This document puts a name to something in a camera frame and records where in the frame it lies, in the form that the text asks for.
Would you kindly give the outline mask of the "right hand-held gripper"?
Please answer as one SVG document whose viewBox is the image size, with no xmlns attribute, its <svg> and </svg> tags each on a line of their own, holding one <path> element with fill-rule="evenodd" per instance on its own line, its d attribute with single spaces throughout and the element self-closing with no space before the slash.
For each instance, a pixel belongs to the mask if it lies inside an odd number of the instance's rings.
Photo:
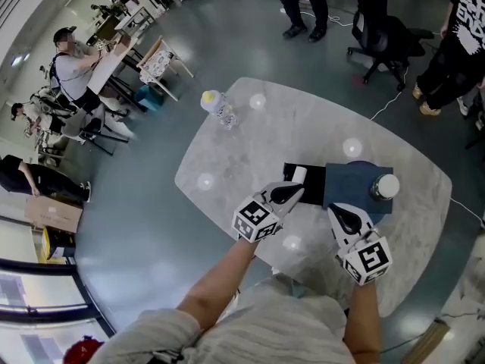
<svg viewBox="0 0 485 364">
<path fill-rule="evenodd" d="M 327 213 L 339 247 L 336 260 L 351 278 L 363 286 L 384 275 L 391 266 L 390 248 L 368 213 L 347 203 L 329 204 Z"/>
</svg>

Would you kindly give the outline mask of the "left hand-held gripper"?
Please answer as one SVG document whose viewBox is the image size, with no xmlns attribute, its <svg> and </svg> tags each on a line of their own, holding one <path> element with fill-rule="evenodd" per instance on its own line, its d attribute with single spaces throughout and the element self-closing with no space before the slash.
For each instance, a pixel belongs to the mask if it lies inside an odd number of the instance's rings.
<svg viewBox="0 0 485 364">
<path fill-rule="evenodd" d="M 257 243 L 283 228 L 284 217 L 301 199 L 302 184 L 279 181 L 268 184 L 264 191 L 247 197 L 234 211 L 232 229 L 239 238 Z"/>
</svg>

